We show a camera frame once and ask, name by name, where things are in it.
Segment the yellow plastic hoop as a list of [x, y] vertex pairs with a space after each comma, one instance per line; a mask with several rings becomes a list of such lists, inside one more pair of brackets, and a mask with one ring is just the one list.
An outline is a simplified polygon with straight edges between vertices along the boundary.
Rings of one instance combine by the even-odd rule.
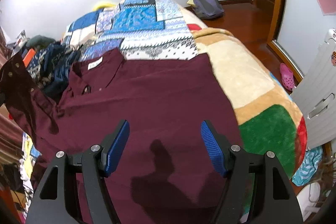
[[104, 8], [115, 7], [117, 5], [118, 5], [118, 3], [116, 3], [116, 2], [104, 0], [104, 1], [100, 1], [100, 2], [95, 3], [92, 7], [92, 11], [97, 11], [99, 9], [104, 9]]

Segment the maroon button shirt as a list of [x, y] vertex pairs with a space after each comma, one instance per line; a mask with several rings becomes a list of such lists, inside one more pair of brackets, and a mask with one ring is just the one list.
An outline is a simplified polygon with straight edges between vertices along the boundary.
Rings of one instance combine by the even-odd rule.
[[122, 223], [209, 223], [224, 188], [201, 137], [208, 119], [241, 144], [235, 112], [207, 54], [183, 60], [126, 60], [119, 50], [74, 63], [59, 102], [34, 83], [22, 58], [1, 69], [1, 92], [18, 126], [42, 154], [37, 187], [58, 151], [83, 152], [114, 131], [130, 136], [106, 186]]

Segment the pink clog shoe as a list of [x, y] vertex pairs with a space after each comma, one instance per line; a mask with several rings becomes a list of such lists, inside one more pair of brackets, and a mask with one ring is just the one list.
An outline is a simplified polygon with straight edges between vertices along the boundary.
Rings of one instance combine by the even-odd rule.
[[295, 88], [295, 82], [294, 82], [294, 75], [293, 72], [287, 67], [286, 64], [281, 63], [280, 64], [280, 74], [281, 74], [281, 82], [283, 87], [292, 92]]

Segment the colour block plush blanket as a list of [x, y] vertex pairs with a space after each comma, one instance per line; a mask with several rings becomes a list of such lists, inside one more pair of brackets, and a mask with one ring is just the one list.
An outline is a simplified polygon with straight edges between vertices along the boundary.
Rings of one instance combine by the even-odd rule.
[[307, 132], [302, 112], [278, 81], [279, 62], [266, 46], [271, 17], [250, 3], [225, 9], [215, 20], [200, 20], [185, 8], [181, 12], [231, 102], [244, 149], [273, 151], [293, 176], [305, 155]]

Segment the teal patterned cloth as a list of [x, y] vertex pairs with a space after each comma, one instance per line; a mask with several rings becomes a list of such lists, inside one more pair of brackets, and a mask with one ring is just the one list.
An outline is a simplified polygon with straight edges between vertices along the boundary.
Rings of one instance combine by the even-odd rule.
[[302, 164], [291, 179], [292, 183], [295, 184], [295, 186], [307, 184], [317, 172], [322, 156], [323, 148], [321, 146], [307, 150]]

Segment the white sliding wardrobe door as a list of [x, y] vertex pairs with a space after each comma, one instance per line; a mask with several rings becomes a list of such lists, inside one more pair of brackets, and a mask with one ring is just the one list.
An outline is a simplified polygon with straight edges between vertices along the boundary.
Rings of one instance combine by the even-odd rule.
[[276, 44], [305, 75], [334, 27], [335, 0], [285, 0]]

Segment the blue patchwork quilt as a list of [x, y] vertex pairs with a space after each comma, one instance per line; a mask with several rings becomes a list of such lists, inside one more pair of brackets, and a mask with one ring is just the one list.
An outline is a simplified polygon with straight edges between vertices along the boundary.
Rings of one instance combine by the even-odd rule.
[[128, 60], [189, 60], [198, 54], [193, 35], [174, 0], [122, 0], [72, 22], [63, 44], [82, 61], [117, 48]]

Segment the navy patterned folded garment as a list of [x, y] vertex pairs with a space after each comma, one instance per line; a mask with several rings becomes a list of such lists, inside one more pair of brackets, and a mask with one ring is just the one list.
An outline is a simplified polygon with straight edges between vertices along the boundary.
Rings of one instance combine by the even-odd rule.
[[27, 71], [38, 88], [54, 101], [60, 101], [68, 87], [72, 64], [80, 59], [81, 52], [60, 42], [37, 51], [27, 66]]

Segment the grey green pillow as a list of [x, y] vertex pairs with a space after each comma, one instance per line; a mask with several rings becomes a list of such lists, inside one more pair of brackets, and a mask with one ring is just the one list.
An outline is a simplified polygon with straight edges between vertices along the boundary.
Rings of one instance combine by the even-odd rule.
[[30, 38], [27, 41], [26, 47], [27, 48], [46, 48], [54, 42], [56, 42], [56, 40], [53, 38], [49, 38], [49, 37], [42, 36], [42, 35], [37, 35], [37, 36]]

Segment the grey purple backpack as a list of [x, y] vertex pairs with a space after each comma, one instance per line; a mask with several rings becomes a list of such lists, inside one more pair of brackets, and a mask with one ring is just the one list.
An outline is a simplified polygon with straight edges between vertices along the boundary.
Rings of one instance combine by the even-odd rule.
[[193, 11], [200, 19], [216, 19], [224, 15], [224, 9], [219, 0], [193, 0], [193, 2]]

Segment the orange box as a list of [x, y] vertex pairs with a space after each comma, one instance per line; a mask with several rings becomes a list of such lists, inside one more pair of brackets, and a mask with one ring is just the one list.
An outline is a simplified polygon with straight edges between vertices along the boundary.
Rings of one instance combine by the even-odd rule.
[[30, 48], [25, 57], [23, 58], [23, 62], [25, 66], [27, 67], [30, 63], [30, 61], [33, 59], [36, 51], [33, 48]]

